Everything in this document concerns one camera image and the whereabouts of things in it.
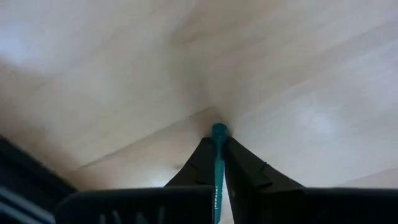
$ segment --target black plastic object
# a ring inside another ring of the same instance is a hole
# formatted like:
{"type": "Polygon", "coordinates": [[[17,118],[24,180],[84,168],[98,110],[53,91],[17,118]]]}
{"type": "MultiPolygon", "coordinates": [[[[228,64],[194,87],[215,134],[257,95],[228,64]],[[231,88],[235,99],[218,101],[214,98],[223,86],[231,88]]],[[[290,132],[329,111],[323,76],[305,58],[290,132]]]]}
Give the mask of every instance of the black plastic object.
{"type": "Polygon", "coordinates": [[[74,187],[0,137],[1,223],[55,223],[57,205],[74,187]]]}
{"type": "MultiPolygon", "coordinates": [[[[70,223],[208,223],[213,220],[214,144],[202,139],[182,170],[157,189],[77,193],[59,206],[70,223]]],[[[397,190],[313,189],[288,178],[233,138],[224,147],[235,224],[398,223],[397,190]]]]}
{"type": "Polygon", "coordinates": [[[398,223],[397,190],[306,188],[232,138],[224,156],[235,224],[398,223]]]}
{"type": "Polygon", "coordinates": [[[58,208],[57,224],[212,223],[215,150],[203,138],[163,188],[82,192],[58,208]]]}
{"type": "Polygon", "coordinates": [[[213,189],[164,187],[83,192],[68,197],[57,213],[59,224],[211,223],[213,189]]]}

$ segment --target light wooden wall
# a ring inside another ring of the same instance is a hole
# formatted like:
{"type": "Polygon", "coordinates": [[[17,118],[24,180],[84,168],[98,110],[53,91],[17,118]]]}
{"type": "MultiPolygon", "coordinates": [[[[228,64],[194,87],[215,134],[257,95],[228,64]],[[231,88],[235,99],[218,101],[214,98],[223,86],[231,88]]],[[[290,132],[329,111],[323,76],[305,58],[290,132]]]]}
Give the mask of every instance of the light wooden wall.
{"type": "Polygon", "coordinates": [[[376,189],[398,189],[398,169],[388,169],[367,177],[351,180],[339,187],[365,187],[376,189]]]}
{"type": "Polygon", "coordinates": [[[396,0],[3,1],[0,134],[81,189],[143,187],[224,121],[340,185],[398,167],[397,61],[396,0]]]}

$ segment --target teal toothbrush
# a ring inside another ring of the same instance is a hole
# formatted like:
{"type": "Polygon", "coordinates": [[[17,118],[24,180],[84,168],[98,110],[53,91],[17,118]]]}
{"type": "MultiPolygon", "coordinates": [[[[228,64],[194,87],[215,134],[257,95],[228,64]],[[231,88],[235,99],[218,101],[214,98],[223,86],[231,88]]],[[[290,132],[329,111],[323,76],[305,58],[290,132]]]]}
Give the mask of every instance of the teal toothbrush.
{"type": "Polygon", "coordinates": [[[224,159],[222,156],[223,146],[228,138],[228,129],[224,124],[214,124],[211,130],[211,138],[215,142],[215,218],[214,223],[218,224],[221,219],[221,202],[223,200],[223,181],[224,181],[224,159]]]}

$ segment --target wooden surface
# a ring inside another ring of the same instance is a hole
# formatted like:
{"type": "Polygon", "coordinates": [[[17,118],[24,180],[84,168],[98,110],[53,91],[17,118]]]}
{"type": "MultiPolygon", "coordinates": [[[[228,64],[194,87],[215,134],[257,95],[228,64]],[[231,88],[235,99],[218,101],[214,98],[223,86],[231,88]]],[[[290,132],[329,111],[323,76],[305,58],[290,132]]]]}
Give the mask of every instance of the wooden surface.
{"type": "Polygon", "coordinates": [[[359,179],[340,184],[339,187],[366,187],[375,189],[398,189],[398,168],[388,169],[359,179]]]}
{"type": "Polygon", "coordinates": [[[0,134],[82,189],[139,187],[223,120],[305,185],[365,187],[398,167],[397,65],[396,0],[3,1],[0,134]]]}

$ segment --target wood grain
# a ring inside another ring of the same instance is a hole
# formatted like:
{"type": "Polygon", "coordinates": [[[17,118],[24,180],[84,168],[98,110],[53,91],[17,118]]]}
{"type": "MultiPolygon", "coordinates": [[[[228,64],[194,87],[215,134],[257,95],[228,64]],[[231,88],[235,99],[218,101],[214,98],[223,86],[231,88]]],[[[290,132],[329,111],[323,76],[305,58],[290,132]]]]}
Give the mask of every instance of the wood grain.
{"type": "Polygon", "coordinates": [[[83,189],[152,186],[201,116],[340,185],[398,167],[397,65],[395,0],[3,1],[0,134],[83,189]]]}

